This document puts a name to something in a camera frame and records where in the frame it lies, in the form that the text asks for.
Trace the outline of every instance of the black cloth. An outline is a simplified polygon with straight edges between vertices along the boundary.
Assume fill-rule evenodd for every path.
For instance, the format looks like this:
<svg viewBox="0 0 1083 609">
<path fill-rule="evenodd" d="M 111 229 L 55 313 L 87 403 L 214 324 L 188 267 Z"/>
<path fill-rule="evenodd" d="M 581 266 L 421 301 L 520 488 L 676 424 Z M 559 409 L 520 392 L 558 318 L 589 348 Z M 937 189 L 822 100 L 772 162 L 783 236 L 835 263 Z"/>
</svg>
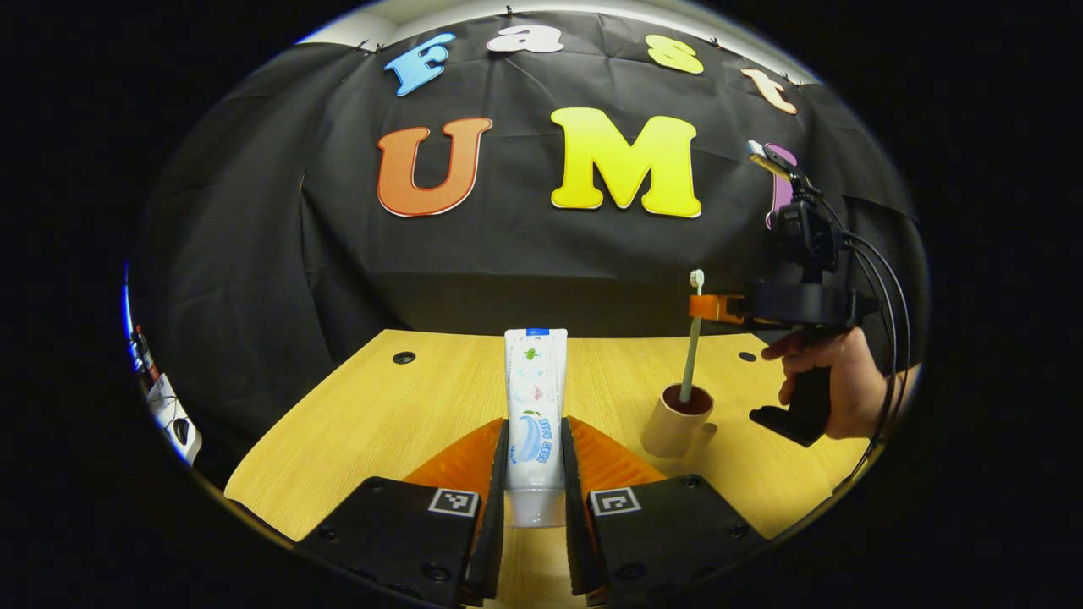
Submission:
<svg viewBox="0 0 1083 609">
<path fill-rule="evenodd" d="M 486 50 L 499 29 L 525 24 L 559 28 L 564 49 Z M 444 73 L 396 96 L 384 66 L 443 31 L 456 36 Z M 649 34 L 691 46 L 704 73 L 658 65 Z M 798 114 L 768 104 L 742 68 L 782 82 Z M 653 116 L 695 126 L 702 215 L 647 212 L 650 176 L 619 209 L 597 171 L 599 209 L 557 209 L 564 133 L 550 114 L 580 106 L 603 111 L 629 141 Z M 443 126 L 475 116 L 493 128 L 461 205 L 422 218 L 380 206 L 382 135 L 429 128 L 415 182 L 435 186 L 447 171 Z M 846 228 L 891 261 L 909 300 L 911 363 L 921 361 L 929 291 L 918 219 L 902 177 L 841 100 L 683 33 L 570 12 L 453 24 L 379 53 L 299 44 L 253 72 L 162 173 L 131 261 L 132 314 L 206 441 L 234 461 L 383 328 L 687 335 L 691 269 L 704 270 L 708 293 L 800 277 L 768 241 L 772 177 L 748 160 L 749 139 L 794 153 Z M 874 294 L 848 256 L 825 283 Z M 870 315 L 864 327 L 886 372 L 884 326 Z"/>
</svg>

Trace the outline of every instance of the toothpaste tube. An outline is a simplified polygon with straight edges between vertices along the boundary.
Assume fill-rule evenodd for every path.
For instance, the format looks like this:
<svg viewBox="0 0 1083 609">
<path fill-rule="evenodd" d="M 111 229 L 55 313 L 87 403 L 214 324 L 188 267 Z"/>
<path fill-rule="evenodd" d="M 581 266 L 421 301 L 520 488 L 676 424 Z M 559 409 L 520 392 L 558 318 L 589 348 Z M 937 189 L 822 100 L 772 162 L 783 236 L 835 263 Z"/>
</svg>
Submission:
<svg viewBox="0 0 1083 609">
<path fill-rule="evenodd" d="M 566 329 L 504 333 L 508 388 L 508 496 L 511 526 L 564 526 L 560 422 L 564 411 Z"/>
</svg>

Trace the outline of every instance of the letter m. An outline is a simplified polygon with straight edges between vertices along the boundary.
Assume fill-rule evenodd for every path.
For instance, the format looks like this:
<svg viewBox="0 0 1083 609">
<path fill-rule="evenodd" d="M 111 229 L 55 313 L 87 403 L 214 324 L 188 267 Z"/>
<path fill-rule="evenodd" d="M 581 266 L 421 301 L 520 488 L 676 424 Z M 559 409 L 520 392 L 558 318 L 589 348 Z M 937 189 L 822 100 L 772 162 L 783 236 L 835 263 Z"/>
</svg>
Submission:
<svg viewBox="0 0 1083 609">
<path fill-rule="evenodd" d="M 629 145 L 605 113 L 597 108 L 560 108 L 552 113 L 552 121 L 564 128 L 564 182 L 552 192 L 557 207 L 601 206 L 603 195 L 595 187 L 593 179 L 597 166 L 621 208 L 631 205 L 650 171 L 651 190 L 643 195 L 644 209 L 665 216 L 700 216 L 700 200 L 692 187 L 692 125 L 655 116 Z"/>
</svg>

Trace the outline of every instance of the orange letter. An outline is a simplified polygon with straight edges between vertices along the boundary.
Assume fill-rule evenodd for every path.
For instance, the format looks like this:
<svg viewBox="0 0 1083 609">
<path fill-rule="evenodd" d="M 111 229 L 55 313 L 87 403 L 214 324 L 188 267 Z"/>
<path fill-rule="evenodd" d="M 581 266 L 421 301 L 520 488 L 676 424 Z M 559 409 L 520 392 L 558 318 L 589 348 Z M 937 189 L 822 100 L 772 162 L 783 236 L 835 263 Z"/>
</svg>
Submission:
<svg viewBox="0 0 1083 609">
<path fill-rule="evenodd" d="M 756 88 L 759 89 L 759 94 L 764 95 L 764 99 L 770 102 L 772 106 L 786 114 L 797 114 L 797 106 L 782 99 L 782 85 L 771 80 L 758 69 L 745 68 L 741 70 L 741 74 L 752 78 L 752 81 L 756 83 Z"/>
<path fill-rule="evenodd" d="M 478 177 L 481 133 L 491 127 L 487 118 L 461 118 L 444 126 L 452 138 L 452 158 L 447 179 L 434 189 L 414 185 L 417 145 L 429 137 L 428 129 L 412 127 L 380 138 L 376 144 L 383 151 L 376 185 L 380 205 L 395 216 L 435 216 L 462 203 Z"/>
</svg>

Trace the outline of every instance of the screw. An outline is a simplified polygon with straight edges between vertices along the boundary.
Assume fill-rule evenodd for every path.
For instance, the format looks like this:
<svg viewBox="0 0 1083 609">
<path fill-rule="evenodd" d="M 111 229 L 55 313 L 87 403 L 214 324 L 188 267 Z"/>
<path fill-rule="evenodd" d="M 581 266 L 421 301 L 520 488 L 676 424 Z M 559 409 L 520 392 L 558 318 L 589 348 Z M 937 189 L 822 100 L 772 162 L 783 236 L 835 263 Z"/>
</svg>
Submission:
<svg viewBox="0 0 1083 609">
<path fill-rule="evenodd" d="M 716 568 L 713 565 L 707 565 L 706 567 L 700 569 L 695 573 L 692 573 L 692 576 L 689 578 L 688 581 L 695 582 L 695 581 L 702 580 L 702 579 L 706 578 L 707 575 L 714 573 L 715 570 L 716 570 Z"/>
<path fill-rule="evenodd" d="M 642 562 L 627 562 L 613 574 L 619 580 L 638 580 L 647 573 L 647 567 Z"/>
<path fill-rule="evenodd" d="M 318 533 L 319 536 L 324 539 L 324 541 L 330 543 L 338 543 L 338 537 L 335 535 L 335 529 L 321 526 L 316 529 L 316 533 Z"/>
<path fill-rule="evenodd" d="M 369 573 L 368 571 L 362 569 L 361 567 L 350 567 L 350 572 L 353 573 L 354 575 L 357 575 L 358 578 L 361 578 L 363 580 L 368 580 L 368 581 L 371 581 L 371 582 L 376 581 L 376 578 L 373 576 L 371 573 Z"/>
<path fill-rule="evenodd" d="M 647 591 L 645 596 L 647 598 L 656 598 L 661 600 L 658 597 L 671 596 L 675 592 L 677 592 L 676 585 L 673 583 L 665 583 Z"/>
<path fill-rule="evenodd" d="M 452 579 L 452 574 L 440 565 L 428 563 L 421 567 L 421 574 L 434 582 L 446 582 Z"/>
<path fill-rule="evenodd" d="M 388 587 L 390 587 L 391 589 L 393 589 L 393 591 L 395 591 L 397 593 L 405 594 L 406 596 L 413 596 L 414 598 L 421 598 L 421 595 L 418 594 L 416 589 L 414 589 L 412 587 L 408 587 L 408 586 L 399 585 L 399 584 L 391 584 Z"/>
</svg>

